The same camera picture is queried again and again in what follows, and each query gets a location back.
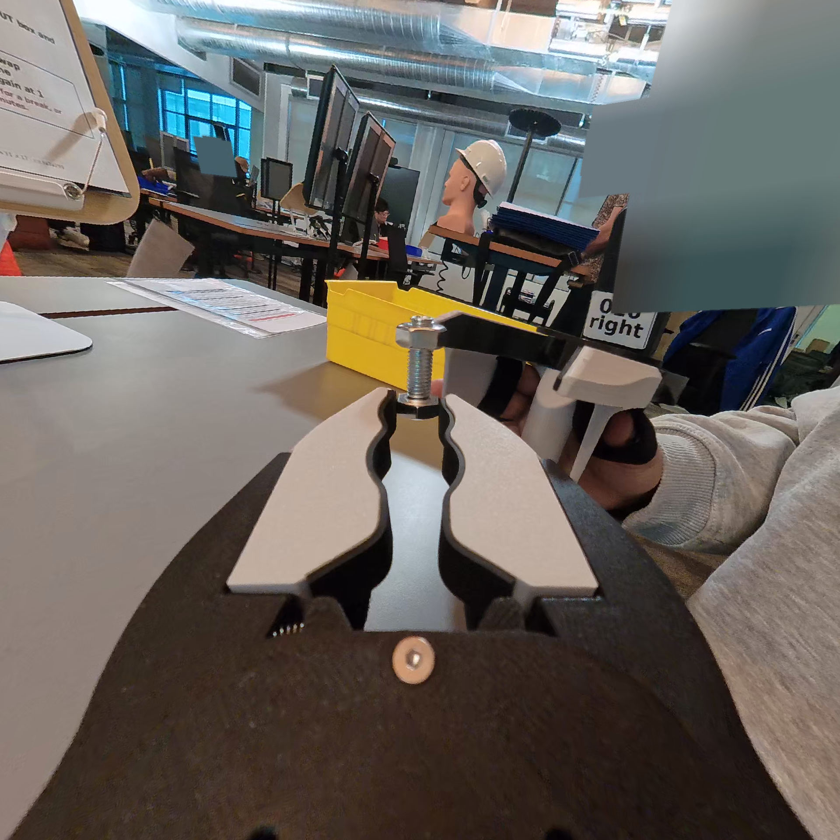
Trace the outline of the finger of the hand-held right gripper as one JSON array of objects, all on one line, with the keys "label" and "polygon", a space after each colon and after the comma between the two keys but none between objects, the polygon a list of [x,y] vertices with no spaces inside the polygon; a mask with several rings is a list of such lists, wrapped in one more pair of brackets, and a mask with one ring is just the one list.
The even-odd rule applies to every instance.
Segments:
[{"label": "finger of the hand-held right gripper", "polygon": [[578,403],[593,410],[569,470],[572,481],[584,473],[612,417],[645,408],[663,381],[659,368],[590,346],[576,350],[561,371],[546,370],[525,423],[525,442],[539,457],[559,461],[573,432]]},{"label": "finger of the hand-held right gripper", "polygon": [[444,328],[443,395],[459,396],[485,413],[503,413],[528,365],[559,371],[581,347],[564,332],[530,330],[508,320],[494,321],[464,311],[439,316]]}]

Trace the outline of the blue striped jacket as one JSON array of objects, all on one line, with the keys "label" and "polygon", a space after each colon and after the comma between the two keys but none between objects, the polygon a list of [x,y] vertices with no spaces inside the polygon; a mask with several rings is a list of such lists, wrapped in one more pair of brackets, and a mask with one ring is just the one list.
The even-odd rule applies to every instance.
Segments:
[{"label": "blue striped jacket", "polygon": [[752,330],[739,342],[734,359],[727,365],[720,408],[705,416],[755,407],[782,363],[794,335],[796,309],[761,308],[757,311]]}]

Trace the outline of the wooden-top table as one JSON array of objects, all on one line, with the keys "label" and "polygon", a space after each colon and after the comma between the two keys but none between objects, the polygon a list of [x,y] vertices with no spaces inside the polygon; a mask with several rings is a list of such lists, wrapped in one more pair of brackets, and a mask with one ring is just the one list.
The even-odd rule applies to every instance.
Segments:
[{"label": "wooden-top table", "polygon": [[548,241],[549,251],[534,250],[514,245],[494,230],[477,237],[433,224],[423,235],[422,244],[430,245],[434,238],[444,241],[441,260],[446,265],[454,261],[454,249],[458,249],[464,265],[473,270],[473,307],[507,318],[523,312],[529,323],[539,321],[544,326],[554,310],[551,297],[561,277],[582,259],[580,251],[566,245]]}]

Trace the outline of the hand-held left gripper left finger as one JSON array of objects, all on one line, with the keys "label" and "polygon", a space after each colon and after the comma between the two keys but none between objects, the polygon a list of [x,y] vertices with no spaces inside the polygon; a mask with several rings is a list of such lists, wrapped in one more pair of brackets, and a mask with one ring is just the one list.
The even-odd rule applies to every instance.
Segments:
[{"label": "hand-held left gripper left finger", "polygon": [[392,465],[396,393],[379,387],[331,415],[290,451],[234,568],[230,592],[329,597],[364,629],[392,567],[383,479]]}]

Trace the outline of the black office chair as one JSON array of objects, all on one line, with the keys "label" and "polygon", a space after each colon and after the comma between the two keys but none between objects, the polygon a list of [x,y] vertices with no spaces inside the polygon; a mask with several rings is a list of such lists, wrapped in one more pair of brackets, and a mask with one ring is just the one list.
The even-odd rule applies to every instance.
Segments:
[{"label": "black office chair", "polygon": [[757,316],[757,309],[700,311],[681,324],[664,358],[668,372],[686,379],[679,407],[695,414],[719,410],[727,365]]}]

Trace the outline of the white flat pad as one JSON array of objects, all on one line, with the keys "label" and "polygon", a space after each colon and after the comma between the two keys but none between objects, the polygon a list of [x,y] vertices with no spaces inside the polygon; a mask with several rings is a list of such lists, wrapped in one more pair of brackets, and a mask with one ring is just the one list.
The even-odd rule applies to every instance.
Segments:
[{"label": "white flat pad", "polygon": [[[77,211],[85,193],[77,184],[2,168],[2,215],[15,215],[13,206]],[[13,303],[1,303],[1,362],[44,359],[76,354],[92,347],[87,336],[57,321]]]}]

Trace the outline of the mannequin head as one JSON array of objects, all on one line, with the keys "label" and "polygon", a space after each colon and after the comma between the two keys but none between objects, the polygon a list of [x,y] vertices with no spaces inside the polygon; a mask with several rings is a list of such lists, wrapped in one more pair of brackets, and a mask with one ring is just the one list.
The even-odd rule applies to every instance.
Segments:
[{"label": "mannequin head", "polygon": [[475,234],[474,216],[478,206],[488,198],[484,183],[463,158],[453,163],[444,184],[442,204],[446,213],[437,220],[437,226],[457,234]]}]

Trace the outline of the long wooden-top desk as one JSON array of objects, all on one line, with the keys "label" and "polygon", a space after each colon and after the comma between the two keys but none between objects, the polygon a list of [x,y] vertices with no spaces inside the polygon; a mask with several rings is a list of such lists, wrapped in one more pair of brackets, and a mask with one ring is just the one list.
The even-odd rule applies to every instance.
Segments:
[{"label": "long wooden-top desk", "polygon": [[327,281],[324,280],[324,274],[329,251],[328,240],[293,234],[278,224],[166,201],[162,196],[149,191],[142,191],[141,194],[148,198],[151,206],[166,214],[188,218],[212,230],[223,229],[252,240],[264,241],[271,256],[279,256],[290,249],[290,255],[303,263],[299,299],[325,307]]}]

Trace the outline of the stack of blue folders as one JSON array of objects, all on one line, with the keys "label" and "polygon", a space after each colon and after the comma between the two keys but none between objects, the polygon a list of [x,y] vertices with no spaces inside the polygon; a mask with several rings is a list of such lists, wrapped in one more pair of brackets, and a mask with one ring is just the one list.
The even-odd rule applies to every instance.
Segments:
[{"label": "stack of blue folders", "polygon": [[573,223],[513,203],[500,203],[490,221],[504,229],[533,235],[579,251],[586,250],[600,234],[597,227]]}]

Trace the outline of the printed instruction sheet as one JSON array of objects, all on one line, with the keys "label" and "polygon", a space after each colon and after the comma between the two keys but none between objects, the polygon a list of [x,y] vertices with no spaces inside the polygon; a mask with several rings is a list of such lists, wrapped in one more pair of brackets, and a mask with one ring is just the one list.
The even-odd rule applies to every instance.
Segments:
[{"label": "printed instruction sheet", "polygon": [[4,200],[78,207],[87,189],[128,195],[64,3],[1,2],[1,168]]}]

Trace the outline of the wooden clipboard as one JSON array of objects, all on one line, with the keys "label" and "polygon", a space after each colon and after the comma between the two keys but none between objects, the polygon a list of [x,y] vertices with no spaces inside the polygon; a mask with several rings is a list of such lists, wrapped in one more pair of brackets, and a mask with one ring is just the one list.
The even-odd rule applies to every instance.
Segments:
[{"label": "wooden clipboard", "polygon": [[107,116],[110,118],[110,122],[108,124],[108,136],[111,140],[114,153],[119,161],[121,172],[127,185],[129,186],[129,194],[121,195],[99,192],[90,188],[85,191],[84,204],[81,210],[54,211],[51,209],[37,209],[33,206],[21,205],[13,206],[13,210],[15,211],[15,215],[18,216],[54,217],[74,223],[84,224],[116,224],[129,218],[137,208],[140,200],[140,187],[137,176],[133,172],[133,165],[130,160],[128,149],[123,140],[121,129],[113,113],[109,90],[106,83],[103,81],[98,62],[91,51],[88,37],[82,27],[75,4],[73,2],[61,2],[64,3],[66,11],[68,12],[74,36],[83,37],[83,39],[87,41],[88,47],[84,49],[82,60],[89,75],[96,103],[99,107],[105,110]]}]

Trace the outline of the white hard hat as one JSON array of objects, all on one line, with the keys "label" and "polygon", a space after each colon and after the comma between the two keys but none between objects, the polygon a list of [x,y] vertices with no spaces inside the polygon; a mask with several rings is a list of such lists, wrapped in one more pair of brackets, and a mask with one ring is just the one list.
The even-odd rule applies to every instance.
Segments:
[{"label": "white hard hat", "polygon": [[456,153],[481,184],[485,194],[498,193],[507,177],[508,164],[503,149],[494,140],[476,140]]}]

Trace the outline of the person's right hand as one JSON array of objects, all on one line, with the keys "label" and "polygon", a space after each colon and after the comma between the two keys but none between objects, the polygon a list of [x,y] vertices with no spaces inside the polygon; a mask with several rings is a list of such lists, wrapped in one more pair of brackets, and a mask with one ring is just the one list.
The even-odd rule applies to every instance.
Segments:
[{"label": "person's right hand", "polygon": [[[529,417],[541,373],[539,366],[523,366],[511,399],[497,418],[517,436],[522,435]],[[570,477],[579,446],[573,432],[558,462]],[[614,519],[624,520],[652,500],[663,470],[664,458],[652,421],[643,409],[632,409],[610,418],[577,483]]]}]

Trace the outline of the grey desk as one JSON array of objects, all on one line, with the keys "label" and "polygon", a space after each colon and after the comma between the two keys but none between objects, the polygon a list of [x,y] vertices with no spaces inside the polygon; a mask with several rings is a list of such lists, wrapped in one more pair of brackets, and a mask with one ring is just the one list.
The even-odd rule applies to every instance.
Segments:
[{"label": "grey desk", "polygon": [[251,339],[183,311],[83,318],[92,349],[3,364],[3,834],[504,837],[477,731],[525,619],[467,630],[442,581],[442,418],[395,416],[391,569],[363,631],[337,598],[228,588],[292,455],[390,423],[327,327]]}]

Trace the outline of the grey tilted board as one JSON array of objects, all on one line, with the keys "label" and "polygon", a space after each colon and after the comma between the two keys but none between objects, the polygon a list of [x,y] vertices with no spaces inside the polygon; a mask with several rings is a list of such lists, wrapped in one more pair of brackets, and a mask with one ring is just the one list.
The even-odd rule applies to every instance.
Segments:
[{"label": "grey tilted board", "polygon": [[145,229],[127,269],[127,279],[174,279],[193,255],[192,243],[161,220]]}]

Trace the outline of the black disc-topped pole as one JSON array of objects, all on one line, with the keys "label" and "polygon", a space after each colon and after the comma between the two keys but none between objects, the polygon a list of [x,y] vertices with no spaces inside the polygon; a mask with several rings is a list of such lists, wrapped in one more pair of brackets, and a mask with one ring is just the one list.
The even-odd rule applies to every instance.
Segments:
[{"label": "black disc-topped pole", "polygon": [[552,115],[532,109],[516,108],[508,115],[509,125],[516,131],[523,132],[525,141],[518,161],[517,169],[511,181],[507,202],[513,203],[534,138],[546,140],[561,132],[561,123]]}]

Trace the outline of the silver ventilation duct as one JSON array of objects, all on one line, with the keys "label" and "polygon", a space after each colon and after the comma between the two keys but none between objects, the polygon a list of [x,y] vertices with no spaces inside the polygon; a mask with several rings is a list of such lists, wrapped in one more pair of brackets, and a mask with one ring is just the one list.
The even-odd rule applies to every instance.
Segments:
[{"label": "silver ventilation duct", "polygon": [[144,10],[215,23],[316,34],[327,29],[402,38],[438,34],[455,7],[440,2],[138,1]]},{"label": "silver ventilation duct", "polygon": [[178,20],[175,32],[178,44],[195,52],[263,60],[304,70],[336,66],[356,75],[415,80],[432,87],[492,89],[501,75],[501,70],[485,59],[354,45],[263,29],[214,29],[208,22],[194,18]]}]

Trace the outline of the black monitor stand pole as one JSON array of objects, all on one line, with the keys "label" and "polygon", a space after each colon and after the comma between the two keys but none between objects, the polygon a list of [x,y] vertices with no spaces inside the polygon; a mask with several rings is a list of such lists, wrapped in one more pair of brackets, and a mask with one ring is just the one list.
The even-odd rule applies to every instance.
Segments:
[{"label": "black monitor stand pole", "polygon": [[339,259],[340,233],[342,226],[343,206],[345,201],[345,186],[348,173],[348,152],[342,148],[333,149],[332,157],[337,167],[335,187],[333,191],[332,212],[331,212],[331,234],[329,251],[325,263],[324,280],[333,278],[334,270],[337,268]]}]

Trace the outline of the person's right forearm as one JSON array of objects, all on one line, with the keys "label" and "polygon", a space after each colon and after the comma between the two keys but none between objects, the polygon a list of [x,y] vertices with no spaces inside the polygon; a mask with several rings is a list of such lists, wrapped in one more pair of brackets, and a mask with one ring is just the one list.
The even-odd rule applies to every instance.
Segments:
[{"label": "person's right forearm", "polygon": [[839,391],[713,416],[653,420],[664,471],[652,500],[624,521],[650,542],[735,550],[762,525],[784,536],[838,536]]}]

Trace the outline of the small black monitor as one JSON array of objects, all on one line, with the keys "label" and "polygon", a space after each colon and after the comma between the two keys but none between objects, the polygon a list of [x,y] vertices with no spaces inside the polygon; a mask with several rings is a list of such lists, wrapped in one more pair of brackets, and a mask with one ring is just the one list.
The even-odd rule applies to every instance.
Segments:
[{"label": "small black monitor", "polygon": [[280,202],[292,188],[293,166],[288,161],[264,157],[259,167],[259,194],[271,202]]}]

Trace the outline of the laminated paper sheet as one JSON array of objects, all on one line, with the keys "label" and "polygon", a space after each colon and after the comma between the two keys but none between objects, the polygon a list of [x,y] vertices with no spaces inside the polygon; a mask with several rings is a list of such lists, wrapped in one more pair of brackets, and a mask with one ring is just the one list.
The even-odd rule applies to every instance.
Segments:
[{"label": "laminated paper sheet", "polygon": [[127,278],[110,283],[255,339],[312,329],[327,322],[321,314],[224,280]]}]

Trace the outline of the silver hex bolt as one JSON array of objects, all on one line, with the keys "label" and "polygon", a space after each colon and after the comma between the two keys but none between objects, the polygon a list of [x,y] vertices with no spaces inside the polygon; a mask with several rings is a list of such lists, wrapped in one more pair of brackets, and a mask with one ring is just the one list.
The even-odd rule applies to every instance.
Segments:
[{"label": "silver hex bolt", "polygon": [[396,398],[397,412],[416,420],[437,416],[439,398],[432,393],[435,351],[407,350],[406,389]]}]

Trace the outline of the yellow plastic bin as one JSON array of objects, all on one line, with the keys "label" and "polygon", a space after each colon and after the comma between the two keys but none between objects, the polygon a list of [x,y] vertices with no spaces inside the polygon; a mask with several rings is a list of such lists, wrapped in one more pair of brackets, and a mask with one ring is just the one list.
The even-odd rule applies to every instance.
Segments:
[{"label": "yellow plastic bin", "polygon": [[327,360],[385,383],[406,388],[407,350],[396,344],[396,328],[412,316],[464,312],[535,333],[535,324],[517,321],[463,301],[387,280],[327,282]]}]

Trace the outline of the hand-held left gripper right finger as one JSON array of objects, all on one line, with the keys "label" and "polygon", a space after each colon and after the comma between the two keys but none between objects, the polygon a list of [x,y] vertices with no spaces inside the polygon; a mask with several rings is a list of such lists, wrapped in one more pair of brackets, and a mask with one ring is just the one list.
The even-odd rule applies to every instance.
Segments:
[{"label": "hand-held left gripper right finger", "polygon": [[496,599],[528,616],[543,598],[592,598],[599,582],[540,457],[508,427],[449,395],[438,432],[448,484],[438,570],[476,629]]}]

